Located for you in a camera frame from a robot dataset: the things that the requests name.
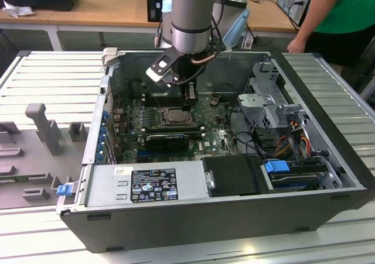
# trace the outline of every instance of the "wooden desk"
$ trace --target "wooden desk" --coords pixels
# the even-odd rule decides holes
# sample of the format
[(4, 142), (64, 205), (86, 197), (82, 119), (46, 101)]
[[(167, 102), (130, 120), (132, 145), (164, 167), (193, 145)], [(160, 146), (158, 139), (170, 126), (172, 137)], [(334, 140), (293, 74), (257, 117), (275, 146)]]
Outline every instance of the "wooden desk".
[(19, 16), (18, 18), (14, 18), (1, 10), (0, 23), (48, 24), (48, 19), (52, 15), (53, 11), (36, 10), (34, 13), (34, 15)]
[[(249, 1), (248, 24), (256, 36), (293, 37), (286, 14), (270, 0)], [(147, 21), (146, 0), (78, 0), (70, 12), (39, 11), (12, 18), (0, 12), (1, 29), (44, 30), (54, 50), (63, 50), (58, 31), (155, 33), (158, 23)]]
[(147, 21), (146, 0), (79, 0), (70, 12), (54, 12), (56, 25), (158, 27)]

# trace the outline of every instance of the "power supply label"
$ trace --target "power supply label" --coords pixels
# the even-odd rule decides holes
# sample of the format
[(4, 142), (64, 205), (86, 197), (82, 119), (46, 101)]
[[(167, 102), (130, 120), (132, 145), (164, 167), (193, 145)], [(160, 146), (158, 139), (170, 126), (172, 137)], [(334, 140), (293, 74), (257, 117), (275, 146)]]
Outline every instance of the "power supply label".
[(176, 169), (134, 170), (130, 200), (133, 203), (178, 200)]

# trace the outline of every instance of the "person's hand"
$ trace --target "person's hand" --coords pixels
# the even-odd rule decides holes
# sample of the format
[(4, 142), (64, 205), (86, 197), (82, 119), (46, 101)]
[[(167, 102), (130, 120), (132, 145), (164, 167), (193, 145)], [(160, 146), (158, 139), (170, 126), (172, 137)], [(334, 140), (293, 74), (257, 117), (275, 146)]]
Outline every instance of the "person's hand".
[(290, 53), (303, 53), (305, 52), (306, 40), (295, 38), (287, 47)]

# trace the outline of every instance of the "person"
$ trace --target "person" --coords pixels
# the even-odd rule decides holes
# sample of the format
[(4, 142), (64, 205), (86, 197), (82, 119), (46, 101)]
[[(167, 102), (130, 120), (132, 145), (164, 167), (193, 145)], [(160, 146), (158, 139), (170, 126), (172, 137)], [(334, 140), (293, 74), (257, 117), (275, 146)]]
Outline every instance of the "person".
[(354, 67), (375, 35), (375, 0), (311, 0), (290, 53), (319, 53), (340, 74)]

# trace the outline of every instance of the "person's arm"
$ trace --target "person's arm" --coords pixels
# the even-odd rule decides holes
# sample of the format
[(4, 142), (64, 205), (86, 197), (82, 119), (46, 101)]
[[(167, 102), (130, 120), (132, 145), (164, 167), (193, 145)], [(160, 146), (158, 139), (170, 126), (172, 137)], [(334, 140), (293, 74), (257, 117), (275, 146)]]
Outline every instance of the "person's arm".
[(311, 0), (305, 21), (295, 39), (288, 46), (289, 52), (301, 53), (305, 51), (308, 37), (327, 17), (336, 2), (337, 0)]

